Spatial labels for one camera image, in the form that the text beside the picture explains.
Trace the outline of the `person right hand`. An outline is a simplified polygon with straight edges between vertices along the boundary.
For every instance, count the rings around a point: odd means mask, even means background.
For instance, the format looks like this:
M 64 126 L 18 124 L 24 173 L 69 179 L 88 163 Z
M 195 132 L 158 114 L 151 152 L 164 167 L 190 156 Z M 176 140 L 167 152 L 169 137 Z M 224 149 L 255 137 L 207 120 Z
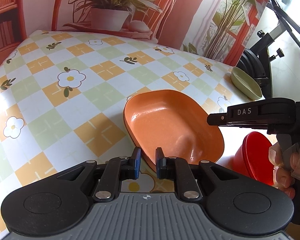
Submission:
M 293 199 L 295 197 L 293 185 L 296 179 L 300 180 L 300 150 L 282 153 L 277 142 L 269 148 L 268 158 L 274 165 L 274 186 L 288 195 L 290 199 Z

